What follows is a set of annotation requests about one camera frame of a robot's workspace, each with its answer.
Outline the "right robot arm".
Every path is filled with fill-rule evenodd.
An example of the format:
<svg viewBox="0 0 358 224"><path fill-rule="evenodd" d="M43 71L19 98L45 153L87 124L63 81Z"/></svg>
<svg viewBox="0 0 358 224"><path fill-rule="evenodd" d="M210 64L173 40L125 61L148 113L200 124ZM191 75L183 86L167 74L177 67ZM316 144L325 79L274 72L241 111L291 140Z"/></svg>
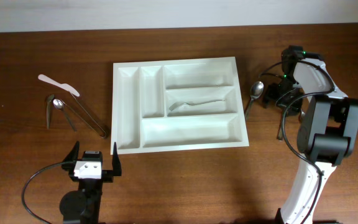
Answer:
<svg viewBox="0 0 358 224"><path fill-rule="evenodd" d="M290 45L278 63L283 74L270 84L262 104L282 110L278 137L300 163L290 194L275 223L312 223L324 185L353 150L358 132L358 99L335 84L321 54Z"/></svg>

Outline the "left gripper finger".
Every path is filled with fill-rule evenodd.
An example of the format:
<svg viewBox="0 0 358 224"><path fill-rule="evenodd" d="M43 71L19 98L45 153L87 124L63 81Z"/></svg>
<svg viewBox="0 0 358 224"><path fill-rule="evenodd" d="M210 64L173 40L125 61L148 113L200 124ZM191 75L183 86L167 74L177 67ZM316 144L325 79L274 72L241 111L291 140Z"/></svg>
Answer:
<svg viewBox="0 0 358 224"><path fill-rule="evenodd" d="M80 142L77 141L75 145L73 146L72 150L66 155L63 162L75 162L78 159L80 149Z"/></svg>
<svg viewBox="0 0 358 224"><path fill-rule="evenodd" d="M112 153L112 172L113 176L122 175L122 167L119 159L119 154L117 152L117 142L113 144L113 153Z"/></svg>

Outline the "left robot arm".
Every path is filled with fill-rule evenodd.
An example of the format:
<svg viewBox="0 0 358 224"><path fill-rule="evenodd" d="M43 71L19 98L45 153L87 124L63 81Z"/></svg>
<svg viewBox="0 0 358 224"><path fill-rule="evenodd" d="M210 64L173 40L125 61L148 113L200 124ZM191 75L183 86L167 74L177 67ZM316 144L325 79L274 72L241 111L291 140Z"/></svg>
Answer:
<svg viewBox="0 0 358 224"><path fill-rule="evenodd" d="M98 223L103 184L112 183L122 175L117 146L113 145L112 169L104 170L103 154L100 151L85 151L79 158L80 143L63 160L62 169L69 178L78 183L78 189L66 193L59 205L63 223Z"/></svg>

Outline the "large steel spoon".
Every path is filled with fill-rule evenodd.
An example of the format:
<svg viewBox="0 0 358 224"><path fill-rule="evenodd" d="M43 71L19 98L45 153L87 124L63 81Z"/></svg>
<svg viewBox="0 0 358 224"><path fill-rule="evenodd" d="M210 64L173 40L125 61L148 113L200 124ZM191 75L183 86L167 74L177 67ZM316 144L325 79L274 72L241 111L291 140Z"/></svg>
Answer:
<svg viewBox="0 0 358 224"><path fill-rule="evenodd" d="M245 119L248 120L248 116L252 107L252 104L257 100L264 92L264 84L261 81L255 82L250 88L250 100L244 110Z"/></svg>

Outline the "steel spoon bowl down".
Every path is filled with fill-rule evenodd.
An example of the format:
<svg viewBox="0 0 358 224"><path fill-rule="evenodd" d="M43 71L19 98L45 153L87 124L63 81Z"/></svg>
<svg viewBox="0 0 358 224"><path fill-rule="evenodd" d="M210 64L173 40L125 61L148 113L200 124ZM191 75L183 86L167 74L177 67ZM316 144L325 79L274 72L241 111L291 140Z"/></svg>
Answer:
<svg viewBox="0 0 358 224"><path fill-rule="evenodd" d="M300 110L300 114L299 114L299 117L298 117L298 120L299 120L300 123L302 123L304 117L305 117L305 112L303 110Z"/></svg>

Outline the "large steel fork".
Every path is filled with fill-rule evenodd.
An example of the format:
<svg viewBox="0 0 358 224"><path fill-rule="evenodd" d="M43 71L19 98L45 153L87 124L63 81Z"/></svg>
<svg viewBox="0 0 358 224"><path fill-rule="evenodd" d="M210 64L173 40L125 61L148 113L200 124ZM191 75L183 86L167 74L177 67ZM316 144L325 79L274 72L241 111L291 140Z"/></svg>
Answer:
<svg viewBox="0 0 358 224"><path fill-rule="evenodd" d="M283 141L283 133L282 133L282 114L280 115L280 123L278 126L277 139L279 141Z"/></svg>

